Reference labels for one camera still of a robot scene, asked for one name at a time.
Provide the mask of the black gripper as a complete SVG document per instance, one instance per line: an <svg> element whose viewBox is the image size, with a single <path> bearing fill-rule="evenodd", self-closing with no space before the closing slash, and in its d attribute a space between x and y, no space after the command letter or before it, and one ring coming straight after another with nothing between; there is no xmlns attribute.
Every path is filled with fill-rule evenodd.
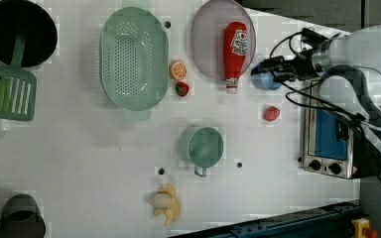
<svg viewBox="0 0 381 238"><path fill-rule="evenodd" d="M311 53L298 53L293 59L277 56L257 63L250 74L270 72L275 81L308 80L316 78L318 74L312 64Z"/></svg>

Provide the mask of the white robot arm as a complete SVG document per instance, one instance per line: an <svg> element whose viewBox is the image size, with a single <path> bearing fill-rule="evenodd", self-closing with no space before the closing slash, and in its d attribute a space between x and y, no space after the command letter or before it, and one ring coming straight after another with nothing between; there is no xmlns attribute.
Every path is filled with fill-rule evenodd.
<svg viewBox="0 0 381 238"><path fill-rule="evenodd" d="M381 25L329 38L309 28L297 35L307 50L292 59L270 55L250 75L262 87L312 80L317 95L305 88L290 92L336 116L381 154Z"/></svg>

